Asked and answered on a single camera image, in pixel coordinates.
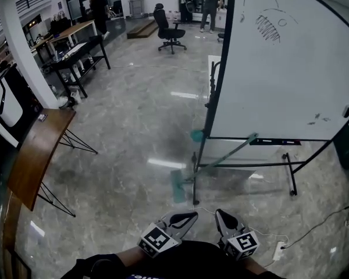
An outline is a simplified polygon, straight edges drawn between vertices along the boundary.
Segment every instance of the wooden platform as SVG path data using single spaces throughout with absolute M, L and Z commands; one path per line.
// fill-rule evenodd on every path
M 158 25 L 155 20 L 147 20 L 130 30 L 127 33 L 127 38 L 147 38 L 154 33 L 156 29 L 158 29 Z

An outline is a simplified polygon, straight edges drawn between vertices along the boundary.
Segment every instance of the white cable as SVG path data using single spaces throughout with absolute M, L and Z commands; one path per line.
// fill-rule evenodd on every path
M 276 260 L 273 260 L 271 263 L 269 263 L 267 266 L 265 266 L 263 268 L 266 269 L 267 267 L 270 267 L 272 264 L 274 264 L 274 262 L 276 262 Z
M 274 237 L 286 237 L 286 239 L 287 239 L 287 245 L 290 243 L 290 239 L 289 239 L 289 237 L 288 237 L 288 235 L 274 235 L 274 234 L 270 234 L 270 233 L 267 233 L 267 234 L 263 234 L 263 233 L 261 233 L 261 232 L 259 232 L 258 230 L 256 230 L 256 229 L 254 229 L 253 227 L 250 227 L 249 226 L 249 228 L 250 229 L 252 229 L 252 230 L 254 230 L 254 231 L 257 231 L 259 234 L 261 234 L 261 235 L 272 235 L 272 236 L 274 236 Z
M 206 212 L 208 212 L 208 213 L 211 213 L 212 215 L 215 215 L 216 213 L 214 213 L 214 212 L 211 212 L 210 210 L 207 210 L 206 208 L 203 208 L 203 207 L 195 207 L 195 206 L 193 206 L 193 210 L 197 210 L 197 209 L 203 209 L 203 210 L 205 210 Z
M 205 210 L 206 212 L 208 212 L 208 213 L 210 213 L 210 214 L 212 214 L 212 215 L 215 215 L 215 212 L 211 212 L 210 210 L 207 210 L 206 208 L 203 208 L 203 207 L 195 207 L 194 205 L 193 205 L 193 208 L 192 209 L 190 209 L 190 210 L 197 210 L 197 209 L 202 209 L 202 210 Z M 289 237 L 288 237 L 288 235 L 276 235 L 276 234 L 271 234 L 271 233 L 267 233 L 267 234 L 263 234 L 262 232 L 260 232 L 260 231 L 258 231 L 257 229 L 255 229 L 255 228 L 253 228 L 253 227 L 250 227 L 250 226 L 248 226 L 250 229 L 252 229 L 252 230 L 254 230 L 254 231 L 256 231 L 256 232 L 258 232 L 259 234 L 261 234 L 261 235 L 272 235 L 272 236 L 274 236 L 274 237 L 286 237 L 286 239 L 287 239 L 287 245 L 290 243 L 290 239 L 289 239 Z

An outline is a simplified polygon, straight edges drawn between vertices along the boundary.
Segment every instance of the power strip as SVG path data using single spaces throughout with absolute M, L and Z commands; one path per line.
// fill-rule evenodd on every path
M 277 246 L 275 247 L 275 251 L 274 251 L 274 255 L 273 255 L 273 260 L 277 261 L 280 260 L 280 258 L 282 257 L 283 254 L 283 250 L 282 247 L 286 246 L 286 243 L 284 242 L 278 242 Z

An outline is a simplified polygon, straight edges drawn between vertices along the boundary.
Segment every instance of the cabinet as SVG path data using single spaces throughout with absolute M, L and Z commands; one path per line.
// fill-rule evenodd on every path
M 220 9 L 217 11 L 216 14 L 216 28 L 222 28 L 225 29 L 226 24 L 226 9 Z

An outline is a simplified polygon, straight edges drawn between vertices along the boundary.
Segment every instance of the man in gray shirt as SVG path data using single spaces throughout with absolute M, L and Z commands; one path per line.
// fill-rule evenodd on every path
M 213 31 L 215 31 L 217 8 L 220 9 L 222 5 L 223 5 L 223 0 L 205 0 L 204 8 L 203 8 L 202 23 L 200 25 L 200 32 L 204 32 L 204 25 L 207 21 L 208 15 L 211 16 L 211 28 L 209 32 L 213 33 Z

